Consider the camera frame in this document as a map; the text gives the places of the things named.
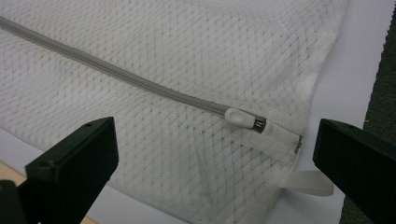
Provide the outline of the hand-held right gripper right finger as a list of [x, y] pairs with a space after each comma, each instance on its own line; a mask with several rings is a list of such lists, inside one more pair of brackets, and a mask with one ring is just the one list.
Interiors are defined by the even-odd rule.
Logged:
[[396, 224], [396, 146], [322, 119], [313, 162], [375, 224]]

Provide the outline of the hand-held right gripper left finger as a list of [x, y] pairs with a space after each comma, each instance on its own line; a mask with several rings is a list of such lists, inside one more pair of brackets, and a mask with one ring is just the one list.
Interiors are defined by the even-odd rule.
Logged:
[[119, 163], [112, 117], [90, 121], [25, 166], [29, 224], [80, 224]]

